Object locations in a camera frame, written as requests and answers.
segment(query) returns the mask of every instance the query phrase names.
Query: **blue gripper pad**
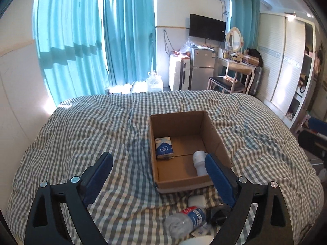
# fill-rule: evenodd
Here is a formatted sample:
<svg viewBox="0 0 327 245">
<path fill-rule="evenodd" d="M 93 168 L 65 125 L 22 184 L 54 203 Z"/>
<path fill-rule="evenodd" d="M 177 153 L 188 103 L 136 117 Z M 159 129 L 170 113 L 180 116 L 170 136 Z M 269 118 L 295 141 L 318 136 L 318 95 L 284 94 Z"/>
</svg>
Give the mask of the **blue gripper pad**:
<svg viewBox="0 0 327 245">
<path fill-rule="evenodd" d="M 83 203 L 85 207 L 94 203 L 106 182 L 113 166 L 113 158 L 110 153 L 104 152 L 97 162 L 88 167 L 81 176 L 83 187 Z"/>
<path fill-rule="evenodd" d="M 238 191 L 237 176 L 211 154 L 207 154 L 205 158 L 205 168 L 223 202 L 232 208 Z"/>
</svg>

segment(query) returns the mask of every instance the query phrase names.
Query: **oval mirror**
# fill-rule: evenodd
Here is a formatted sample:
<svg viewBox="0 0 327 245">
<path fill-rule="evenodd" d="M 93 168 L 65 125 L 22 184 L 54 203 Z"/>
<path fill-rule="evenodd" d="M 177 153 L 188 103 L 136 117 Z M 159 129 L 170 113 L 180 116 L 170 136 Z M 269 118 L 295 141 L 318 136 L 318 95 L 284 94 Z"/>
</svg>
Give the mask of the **oval mirror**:
<svg viewBox="0 0 327 245">
<path fill-rule="evenodd" d="M 237 27 L 232 27 L 229 33 L 226 35 L 226 41 L 228 46 L 233 47 L 233 52 L 241 50 L 243 45 L 243 37 Z"/>
</svg>

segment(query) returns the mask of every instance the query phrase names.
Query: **wardrobe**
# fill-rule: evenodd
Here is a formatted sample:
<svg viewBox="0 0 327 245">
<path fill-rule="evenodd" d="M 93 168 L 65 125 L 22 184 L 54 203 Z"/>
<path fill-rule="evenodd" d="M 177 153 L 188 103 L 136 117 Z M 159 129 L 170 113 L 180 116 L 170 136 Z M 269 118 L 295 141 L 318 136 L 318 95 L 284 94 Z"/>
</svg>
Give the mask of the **wardrobe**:
<svg viewBox="0 0 327 245">
<path fill-rule="evenodd" d="M 288 14 L 261 13 L 258 51 L 264 67 L 257 98 L 292 130 L 305 115 L 316 84 L 315 25 Z"/>
</svg>

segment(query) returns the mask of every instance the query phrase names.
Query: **checkered blanket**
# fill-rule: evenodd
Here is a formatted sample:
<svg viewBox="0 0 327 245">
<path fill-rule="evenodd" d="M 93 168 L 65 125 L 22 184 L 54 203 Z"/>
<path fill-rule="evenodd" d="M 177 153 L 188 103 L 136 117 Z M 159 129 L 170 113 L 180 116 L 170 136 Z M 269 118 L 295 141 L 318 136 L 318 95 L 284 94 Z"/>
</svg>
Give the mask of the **checkered blanket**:
<svg viewBox="0 0 327 245">
<path fill-rule="evenodd" d="M 151 114 L 206 110 L 222 137 L 237 176 L 267 184 L 277 181 L 292 221 L 295 243 L 313 224 L 323 205 L 323 190 L 303 150 L 284 124 L 260 101 L 244 94 L 215 91 L 113 94 L 63 102 L 26 150 L 14 177 L 6 220 L 24 238 L 26 221 L 41 181 L 64 183 L 81 175 L 103 151 L 114 166 L 89 212 L 109 244 L 178 244 L 163 221 L 202 194 L 217 205 L 214 187 L 159 194 L 153 186 L 148 120 Z M 238 240 L 245 242 L 256 207 Z M 80 244 L 63 206 L 69 233 Z"/>
</svg>

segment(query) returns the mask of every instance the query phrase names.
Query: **white cup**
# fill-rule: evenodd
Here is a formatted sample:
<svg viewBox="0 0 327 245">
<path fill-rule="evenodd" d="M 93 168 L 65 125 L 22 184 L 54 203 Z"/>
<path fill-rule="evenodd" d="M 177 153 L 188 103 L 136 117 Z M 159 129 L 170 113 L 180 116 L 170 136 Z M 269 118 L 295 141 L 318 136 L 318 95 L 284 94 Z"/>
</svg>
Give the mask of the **white cup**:
<svg viewBox="0 0 327 245">
<path fill-rule="evenodd" d="M 194 167 L 197 169 L 198 176 L 208 175 L 204 162 L 206 155 L 207 153 L 205 153 L 204 151 L 196 151 L 193 154 L 193 164 Z"/>
<path fill-rule="evenodd" d="M 218 57 L 219 57 L 219 58 L 223 58 L 223 57 L 224 57 L 223 49 L 222 49 L 222 48 L 219 48 L 219 49 L 218 49 Z"/>
</svg>

